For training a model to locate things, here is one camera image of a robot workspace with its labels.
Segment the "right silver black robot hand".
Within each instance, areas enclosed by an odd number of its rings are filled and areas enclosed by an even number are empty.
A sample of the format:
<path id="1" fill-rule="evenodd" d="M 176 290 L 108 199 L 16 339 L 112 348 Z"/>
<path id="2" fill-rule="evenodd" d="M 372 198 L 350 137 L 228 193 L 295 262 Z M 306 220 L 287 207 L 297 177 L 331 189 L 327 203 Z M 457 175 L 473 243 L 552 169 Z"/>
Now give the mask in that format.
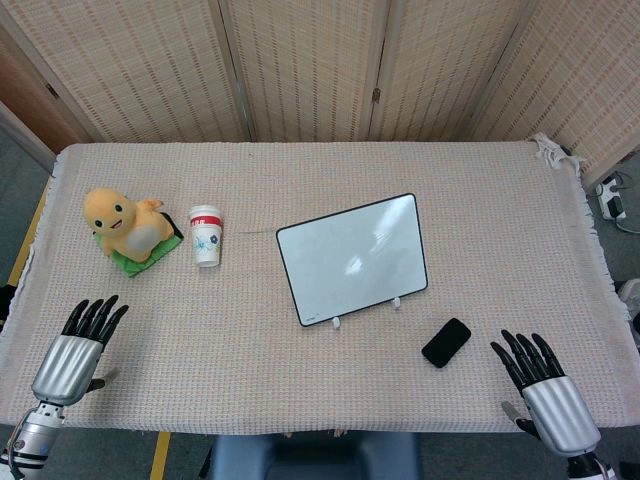
<path id="1" fill-rule="evenodd" d="M 491 347 L 521 396 L 528 413 L 508 401 L 502 409 L 520 430 L 540 440 L 554 454 L 571 458 L 593 452 L 601 440 L 578 387 L 544 338 L 501 331 L 508 347 Z"/>

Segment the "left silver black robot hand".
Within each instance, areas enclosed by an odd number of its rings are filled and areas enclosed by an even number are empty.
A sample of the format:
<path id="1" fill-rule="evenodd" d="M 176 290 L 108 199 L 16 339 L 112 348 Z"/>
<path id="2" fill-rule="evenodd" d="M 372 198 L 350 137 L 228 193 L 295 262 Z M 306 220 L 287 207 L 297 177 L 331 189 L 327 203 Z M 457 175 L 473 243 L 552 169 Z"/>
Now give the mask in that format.
<path id="1" fill-rule="evenodd" d="M 113 368 L 100 377 L 98 363 L 128 305 L 115 308 L 118 297 L 81 301 L 51 343 L 32 382 L 39 401 L 60 407 L 78 403 L 87 393 L 112 383 L 120 373 Z"/>

